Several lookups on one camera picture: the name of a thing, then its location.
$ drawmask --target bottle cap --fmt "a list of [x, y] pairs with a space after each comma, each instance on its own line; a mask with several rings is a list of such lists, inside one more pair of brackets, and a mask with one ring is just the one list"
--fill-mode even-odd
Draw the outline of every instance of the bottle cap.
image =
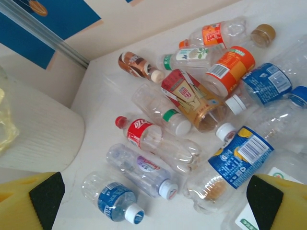
[[225, 103], [234, 113], [234, 115], [238, 115], [242, 111], [246, 110], [246, 106], [236, 94], [228, 98]]
[[184, 115], [179, 113], [173, 115], [168, 122], [170, 123], [170, 130], [179, 137], [188, 134], [192, 128], [191, 122], [186, 119]]
[[156, 62], [158, 69], [172, 70], [170, 66], [171, 57], [172, 57], [172, 54], [159, 56]]
[[225, 141], [227, 135], [228, 135], [229, 133], [231, 133], [231, 132], [234, 132], [234, 131], [236, 131], [236, 128], [233, 127], [233, 125], [232, 125], [231, 123], [227, 122], [227, 123], [221, 125], [221, 126], [217, 129], [217, 131], [216, 131], [215, 134], [216, 134], [216, 136], [217, 136], [219, 139], [221, 139], [222, 141]]
[[160, 70], [154, 70], [150, 76], [154, 83], [160, 83], [165, 78], [165, 74]]
[[144, 218], [144, 210], [137, 204], [130, 205], [125, 212], [125, 219], [131, 224], [139, 224]]
[[189, 40], [184, 40], [184, 41], [181, 41], [180, 43], [179, 43], [179, 49], [182, 49], [182, 48], [184, 48], [184, 47], [188, 47], [189, 46]]
[[167, 179], [163, 181], [159, 188], [159, 194], [166, 200], [171, 200], [174, 198], [178, 191], [178, 185]]
[[305, 108], [307, 106], [307, 87], [298, 86], [289, 95], [289, 99], [296, 105]]
[[125, 124], [127, 123], [127, 121], [128, 121], [128, 119], [127, 119], [126, 117], [124, 117], [124, 116], [119, 116], [119, 117], [116, 118], [116, 120], [115, 120], [115, 125], [116, 125], [118, 128], [122, 129], [122, 128], [125, 126]]
[[268, 24], [261, 24], [257, 26], [257, 28], [253, 30], [251, 34], [256, 35], [251, 36], [255, 44], [263, 48], [268, 47], [276, 37], [275, 29]]

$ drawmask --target red label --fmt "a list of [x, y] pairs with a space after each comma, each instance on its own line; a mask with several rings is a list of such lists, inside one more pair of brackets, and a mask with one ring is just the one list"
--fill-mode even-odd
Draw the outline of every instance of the red label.
[[202, 38], [205, 46], [215, 46], [225, 44], [221, 35], [221, 23], [206, 25], [202, 28]]
[[141, 147], [140, 139], [142, 133], [144, 132], [145, 129], [147, 129], [149, 126], [152, 125], [153, 123], [146, 121], [145, 119], [142, 118], [136, 119], [131, 123], [130, 127], [128, 128], [127, 132], [128, 141], [140, 148]]

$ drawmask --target bottle label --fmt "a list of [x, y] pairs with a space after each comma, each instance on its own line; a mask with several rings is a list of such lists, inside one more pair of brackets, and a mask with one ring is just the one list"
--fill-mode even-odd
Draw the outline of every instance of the bottle label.
[[156, 165], [155, 163], [151, 162], [150, 160], [142, 156], [139, 156], [137, 158], [137, 164], [142, 171], [147, 173], [152, 173], [153, 171], [161, 169], [160, 166]]
[[118, 65], [135, 77], [146, 78], [151, 81], [149, 72], [152, 66], [145, 59], [132, 52], [122, 53], [118, 58]]
[[130, 143], [137, 147], [140, 146], [140, 139], [142, 136], [142, 133], [144, 132], [145, 129], [147, 129], [149, 126], [152, 126], [153, 123], [146, 121], [145, 119], [136, 119], [131, 123], [131, 125], [128, 128], [127, 132], [127, 138]]
[[182, 60], [194, 60], [194, 59], [205, 59], [208, 50], [206, 48], [192, 48], [192, 49], [181, 49], [176, 55], [177, 61]]
[[126, 192], [132, 192], [127, 187], [120, 183], [113, 182], [106, 186], [100, 193], [97, 204], [100, 211], [102, 211], [109, 219], [113, 220], [113, 211], [116, 208], [114, 204], [117, 199]]
[[242, 80], [253, 89], [262, 104], [278, 100], [292, 90], [288, 77], [271, 63], [262, 64]]
[[261, 167], [274, 148], [250, 128], [243, 126], [233, 140], [208, 162], [235, 189]]
[[[270, 176], [279, 177], [288, 181], [293, 181], [302, 184], [297, 179], [287, 175], [278, 168], [273, 167], [268, 173]], [[235, 220], [236, 225], [238, 225], [242, 230], [259, 230], [256, 219], [254, 217], [253, 211], [250, 205], [247, 203], [242, 212], [238, 215]]]
[[224, 103], [188, 73], [176, 69], [162, 82], [162, 92], [199, 129], [203, 115]]
[[171, 119], [171, 117], [175, 114], [179, 114], [178, 111], [176, 109], [170, 109], [164, 114], [163, 119], [168, 122], [169, 119]]
[[221, 35], [221, 23], [204, 26], [202, 28], [202, 38], [205, 46], [218, 45], [221, 49], [226, 47]]
[[170, 59], [171, 59], [171, 57], [172, 57], [172, 54], [165, 55], [165, 57], [164, 57], [163, 65], [164, 65], [164, 68], [166, 70], [172, 70], [172, 68], [170, 66]]
[[214, 64], [207, 74], [217, 78], [230, 93], [238, 81], [255, 66], [252, 54], [243, 47], [233, 46]]

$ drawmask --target brown label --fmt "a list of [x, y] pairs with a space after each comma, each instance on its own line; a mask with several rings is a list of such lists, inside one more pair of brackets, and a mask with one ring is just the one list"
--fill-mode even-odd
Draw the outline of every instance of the brown label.
[[203, 116], [224, 103], [188, 73], [172, 71], [162, 82], [162, 91], [199, 130]]
[[142, 57], [132, 53], [122, 53], [118, 59], [119, 67], [135, 77], [151, 80], [149, 71], [152, 66]]

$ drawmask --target white label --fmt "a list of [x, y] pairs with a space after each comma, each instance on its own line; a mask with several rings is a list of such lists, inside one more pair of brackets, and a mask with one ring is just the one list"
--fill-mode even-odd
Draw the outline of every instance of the white label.
[[176, 60], [182, 61], [182, 60], [205, 59], [207, 54], [208, 54], [207, 48], [181, 49], [176, 55]]
[[[302, 184], [297, 179], [285, 174], [283, 171], [278, 168], [273, 167], [268, 173], [270, 176], [279, 177], [288, 181], [293, 181]], [[247, 203], [242, 212], [235, 220], [236, 225], [238, 225], [242, 230], [259, 230], [258, 224], [254, 217], [254, 214]]]

